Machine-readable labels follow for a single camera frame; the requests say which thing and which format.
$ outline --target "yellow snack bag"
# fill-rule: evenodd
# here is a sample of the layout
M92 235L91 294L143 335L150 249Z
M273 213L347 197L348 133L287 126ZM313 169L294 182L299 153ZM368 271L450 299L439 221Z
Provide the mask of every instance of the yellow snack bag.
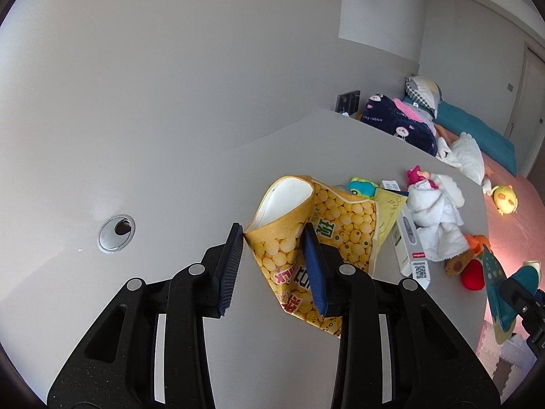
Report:
M345 263L372 276L379 211L363 199L308 176L282 177L269 188L244 237L284 311L333 335L342 318L323 318L314 306L300 249L303 227L311 222L321 243L339 249Z
M407 197L377 187L374 196L375 202L380 205L381 220L378 229L377 251L380 250L386 237L390 234L393 224L401 213L401 209L407 203Z

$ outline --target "white box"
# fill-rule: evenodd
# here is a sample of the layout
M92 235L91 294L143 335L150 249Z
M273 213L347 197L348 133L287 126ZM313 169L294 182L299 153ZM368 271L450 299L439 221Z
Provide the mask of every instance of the white box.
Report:
M403 206L390 232L400 272L426 289L430 284L430 269L426 254L418 238L416 226L407 206Z
M380 186L383 189L389 189L391 191L398 191L401 192L399 184L397 184L396 180L388 181L388 180L382 180L380 183Z

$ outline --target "door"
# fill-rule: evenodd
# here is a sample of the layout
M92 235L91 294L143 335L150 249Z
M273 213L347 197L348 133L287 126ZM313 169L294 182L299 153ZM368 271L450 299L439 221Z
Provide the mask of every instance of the door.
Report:
M545 62L530 49L524 57L524 73L517 104L513 110L509 140L515 148L517 168L521 173L528 167L530 149L535 146L540 131L540 119L545 107Z
M533 165L528 180L536 188L541 201L545 204L545 146L541 148L541 152L535 165Z

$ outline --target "teal plush toy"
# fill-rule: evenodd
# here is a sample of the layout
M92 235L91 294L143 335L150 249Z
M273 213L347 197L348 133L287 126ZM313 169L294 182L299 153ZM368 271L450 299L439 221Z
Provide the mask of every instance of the teal plush toy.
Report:
M486 246L483 247L483 273L490 313L494 322L494 335L500 345L511 338L516 324L517 313L500 296L501 284L507 279L498 259ZM531 295L535 295L541 280L539 263L525 263L510 278L517 281Z
M350 180L350 183L347 184L347 188L352 194L370 200L373 199L377 187L378 184L366 180L365 178L357 177L354 177L352 180Z

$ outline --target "yellow plush toy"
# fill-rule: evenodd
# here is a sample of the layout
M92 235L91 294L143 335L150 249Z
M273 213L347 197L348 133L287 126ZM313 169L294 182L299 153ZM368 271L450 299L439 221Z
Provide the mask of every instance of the yellow plush toy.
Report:
M500 215L511 214L517 210L518 200L513 191L513 186L496 186L490 194L498 208Z

